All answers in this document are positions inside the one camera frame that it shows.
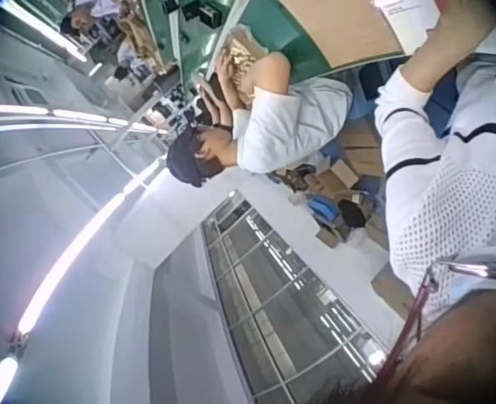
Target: white shirt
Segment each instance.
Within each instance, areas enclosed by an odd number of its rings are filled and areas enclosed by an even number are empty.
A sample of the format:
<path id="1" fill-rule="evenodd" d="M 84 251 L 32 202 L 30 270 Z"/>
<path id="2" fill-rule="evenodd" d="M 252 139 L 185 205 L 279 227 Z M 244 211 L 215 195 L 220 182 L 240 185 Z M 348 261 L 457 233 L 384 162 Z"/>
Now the white shirt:
<path id="1" fill-rule="evenodd" d="M 139 66 L 145 64 L 145 62 L 137 57 L 131 45 L 125 40 L 119 46 L 119 51 L 116 53 L 119 63 L 127 61 L 130 64 L 131 70 L 136 70 Z"/>
<path id="2" fill-rule="evenodd" d="M 76 0 L 76 6 L 85 3 L 92 3 L 90 15 L 96 19 L 109 14 L 118 14 L 120 10 L 120 0 Z"/>
<path id="3" fill-rule="evenodd" d="M 310 156 L 338 134 L 351 100 L 345 84 L 326 78 L 290 86 L 289 95 L 255 88 L 252 110 L 232 112 L 238 166 L 270 173 Z"/>
<path id="4" fill-rule="evenodd" d="M 496 246 L 496 66 L 471 63 L 457 81 L 461 96 L 444 140 L 424 112 L 431 94 L 399 70 L 377 99 L 390 260 L 414 294 L 437 258 Z M 426 306 L 432 316 L 453 303 L 454 277 L 440 276 L 440 291 Z"/>

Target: glass wall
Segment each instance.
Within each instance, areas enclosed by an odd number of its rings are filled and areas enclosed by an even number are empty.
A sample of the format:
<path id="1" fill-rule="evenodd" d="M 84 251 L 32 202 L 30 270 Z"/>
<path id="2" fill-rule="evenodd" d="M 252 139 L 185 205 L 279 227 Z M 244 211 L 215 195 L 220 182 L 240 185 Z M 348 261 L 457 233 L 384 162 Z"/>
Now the glass wall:
<path id="1" fill-rule="evenodd" d="M 256 403 L 303 404 L 329 381 L 366 383 L 381 345 L 234 192 L 204 222 L 216 289 Z"/>

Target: person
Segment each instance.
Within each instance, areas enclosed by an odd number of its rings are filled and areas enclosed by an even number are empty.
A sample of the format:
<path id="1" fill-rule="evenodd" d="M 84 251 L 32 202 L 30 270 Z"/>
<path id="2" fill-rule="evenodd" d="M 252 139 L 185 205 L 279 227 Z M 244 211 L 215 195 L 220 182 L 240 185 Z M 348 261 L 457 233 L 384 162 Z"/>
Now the person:
<path id="1" fill-rule="evenodd" d="M 217 75 L 213 73 L 210 82 L 203 77 L 197 77 L 196 82 L 203 103 L 202 111 L 211 117 L 211 126 L 232 133 L 232 111 L 223 99 Z"/>
<path id="2" fill-rule="evenodd" d="M 376 380 L 317 403 L 496 404 L 496 63 L 463 61 L 496 26 L 496 8 L 439 3 L 435 30 L 376 109 L 390 260 L 417 299 Z M 441 140 L 424 106 L 455 66 L 460 97 Z M 408 345 L 415 317 L 421 338 Z"/>
<path id="3" fill-rule="evenodd" d="M 139 67 L 146 65 L 145 61 L 137 57 L 128 40 L 122 41 L 116 55 L 119 65 L 116 67 L 113 77 L 120 82 L 130 75 L 130 71 L 136 72 Z"/>
<path id="4" fill-rule="evenodd" d="M 227 167 L 271 173 L 301 161 L 338 134 L 351 105 L 352 94 L 341 82 L 313 78 L 289 85 L 291 65 L 274 52 L 256 61 L 244 77 L 243 88 L 254 94 L 250 111 L 232 81 L 231 60 L 223 50 L 216 73 L 232 111 L 232 132 L 187 129 L 168 151 L 171 173 L 195 187 Z"/>
<path id="5" fill-rule="evenodd" d="M 75 0 L 73 10 L 60 24 L 63 34 L 79 36 L 82 30 L 89 29 L 95 19 L 105 15 L 117 15 L 122 7 L 121 0 Z"/>

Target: wooden desk surface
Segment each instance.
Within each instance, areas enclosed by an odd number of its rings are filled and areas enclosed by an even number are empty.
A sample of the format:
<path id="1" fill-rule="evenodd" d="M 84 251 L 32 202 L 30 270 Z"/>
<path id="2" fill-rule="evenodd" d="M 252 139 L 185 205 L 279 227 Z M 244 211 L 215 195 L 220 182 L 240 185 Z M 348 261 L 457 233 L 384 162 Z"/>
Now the wooden desk surface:
<path id="1" fill-rule="evenodd" d="M 403 53 L 370 0 L 279 0 L 332 68 Z"/>

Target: white mesh jacket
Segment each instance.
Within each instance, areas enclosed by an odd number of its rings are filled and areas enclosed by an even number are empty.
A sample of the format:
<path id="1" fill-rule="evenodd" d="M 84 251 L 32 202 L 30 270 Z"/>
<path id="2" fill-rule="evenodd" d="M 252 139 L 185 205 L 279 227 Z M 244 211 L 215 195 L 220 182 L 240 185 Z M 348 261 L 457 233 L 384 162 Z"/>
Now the white mesh jacket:
<path id="1" fill-rule="evenodd" d="M 496 246 L 496 66 L 470 64 L 457 87 L 461 95 L 443 140 L 424 112 L 431 94 L 410 86 L 399 70 L 377 100 L 390 260 L 414 294 L 437 258 Z M 454 276 L 440 272 L 440 291 L 425 307 L 428 319 L 451 304 Z"/>

